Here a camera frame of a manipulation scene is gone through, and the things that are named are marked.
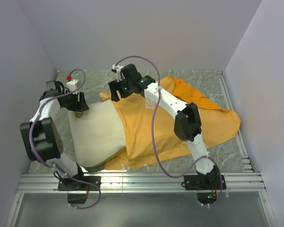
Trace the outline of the cream quilted pillow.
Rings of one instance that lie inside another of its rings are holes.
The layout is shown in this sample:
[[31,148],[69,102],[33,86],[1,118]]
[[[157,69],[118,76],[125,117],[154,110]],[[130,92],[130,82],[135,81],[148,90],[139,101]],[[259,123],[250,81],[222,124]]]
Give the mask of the cream quilted pillow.
[[79,164],[94,168],[126,151],[123,123],[111,100],[88,105],[78,118],[68,112]]

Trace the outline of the orange pillowcase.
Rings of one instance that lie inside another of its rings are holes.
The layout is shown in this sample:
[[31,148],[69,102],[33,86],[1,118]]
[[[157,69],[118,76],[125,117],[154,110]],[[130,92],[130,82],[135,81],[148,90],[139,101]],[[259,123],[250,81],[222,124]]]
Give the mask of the orange pillowcase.
[[[233,138],[227,129],[231,119],[218,104],[183,79],[168,76],[160,84],[177,98],[198,106],[205,145],[219,166],[219,146]],[[138,94],[113,105],[123,123],[126,151],[107,161],[106,170],[158,171],[157,161],[161,161],[169,172],[184,172],[192,164],[187,145],[174,134],[174,119],[163,108]]]

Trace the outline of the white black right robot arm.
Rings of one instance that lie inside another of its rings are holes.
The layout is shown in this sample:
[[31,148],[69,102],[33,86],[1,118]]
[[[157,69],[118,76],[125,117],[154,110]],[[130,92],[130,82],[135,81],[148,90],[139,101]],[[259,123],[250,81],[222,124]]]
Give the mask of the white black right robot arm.
[[150,76],[141,76],[134,64],[113,65],[116,79],[109,82],[111,98],[118,102],[131,94],[139,94],[162,107],[174,119],[174,133],[184,141],[194,159],[198,181],[204,189],[222,186],[222,175],[216,162],[209,157],[201,130],[201,118],[194,103],[186,103],[160,86]]

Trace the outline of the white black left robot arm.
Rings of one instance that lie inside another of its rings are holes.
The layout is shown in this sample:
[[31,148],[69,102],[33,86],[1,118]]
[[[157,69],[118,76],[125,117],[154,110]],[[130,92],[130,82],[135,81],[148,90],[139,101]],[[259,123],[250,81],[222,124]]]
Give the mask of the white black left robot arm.
[[60,81],[48,81],[37,112],[30,121],[20,125],[28,158],[53,168],[60,184],[71,190],[83,189],[86,178],[79,164],[64,154],[62,139],[53,120],[62,108],[77,117],[89,110],[80,87],[78,80],[71,80],[66,85]]

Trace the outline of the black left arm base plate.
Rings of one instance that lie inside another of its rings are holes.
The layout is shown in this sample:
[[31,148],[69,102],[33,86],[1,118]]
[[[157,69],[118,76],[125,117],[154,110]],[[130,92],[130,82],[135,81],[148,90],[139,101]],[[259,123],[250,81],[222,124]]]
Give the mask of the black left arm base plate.
[[88,184],[85,184],[70,178],[63,178],[58,171],[54,171],[53,175],[59,180],[58,191],[97,191],[101,184],[100,176],[83,175],[80,180],[88,182]]

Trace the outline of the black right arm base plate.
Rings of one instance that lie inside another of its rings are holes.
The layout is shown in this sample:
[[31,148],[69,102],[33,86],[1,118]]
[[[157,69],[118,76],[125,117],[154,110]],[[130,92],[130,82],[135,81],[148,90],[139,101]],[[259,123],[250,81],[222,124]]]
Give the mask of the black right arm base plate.
[[221,181],[219,175],[214,177],[211,181],[200,175],[185,175],[184,181],[181,183],[181,186],[185,188],[186,191],[219,190],[221,185],[223,190],[227,188],[223,175]]

